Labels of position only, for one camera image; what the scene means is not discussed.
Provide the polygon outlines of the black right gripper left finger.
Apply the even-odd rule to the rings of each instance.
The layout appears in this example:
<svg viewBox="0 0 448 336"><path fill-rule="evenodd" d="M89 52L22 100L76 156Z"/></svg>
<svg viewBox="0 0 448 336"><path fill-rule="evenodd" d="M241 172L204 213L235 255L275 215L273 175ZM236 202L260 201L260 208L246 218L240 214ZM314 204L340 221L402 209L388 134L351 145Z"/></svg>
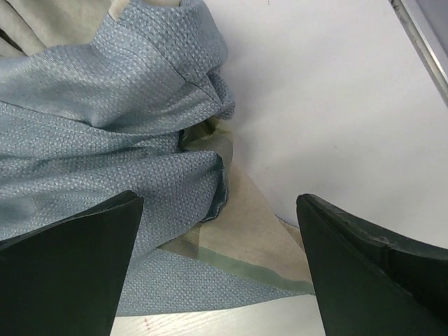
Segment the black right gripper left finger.
<svg viewBox="0 0 448 336"><path fill-rule="evenodd" d="M109 335L143 211L122 192L1 242L1 334Z"/></svg>

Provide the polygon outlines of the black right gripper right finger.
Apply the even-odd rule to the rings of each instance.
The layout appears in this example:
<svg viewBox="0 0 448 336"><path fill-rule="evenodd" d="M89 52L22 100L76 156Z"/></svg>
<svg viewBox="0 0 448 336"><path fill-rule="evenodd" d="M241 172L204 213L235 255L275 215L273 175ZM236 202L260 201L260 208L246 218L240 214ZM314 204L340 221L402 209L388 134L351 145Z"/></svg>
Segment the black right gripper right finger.
<svg viewBox="0 0 448 336"><path fill-rule="evenodd" d="M327 335L446 335L447 250L311 194L297 219Z"/></svg>

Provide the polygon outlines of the blue-grey pillowcase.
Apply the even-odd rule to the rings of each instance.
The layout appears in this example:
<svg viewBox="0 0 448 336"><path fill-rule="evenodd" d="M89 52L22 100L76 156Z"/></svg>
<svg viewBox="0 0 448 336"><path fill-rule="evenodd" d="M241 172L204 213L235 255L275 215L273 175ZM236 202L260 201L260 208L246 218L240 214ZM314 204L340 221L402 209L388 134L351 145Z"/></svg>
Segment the blue-grey pillowcase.
<svg viewBox="0 0 448 336"><path fill-rule="evenodd" d="M313 294L300 233L232 164L226 57L203 1L2 1L1 238L131 190L119 316Z"/></svg>

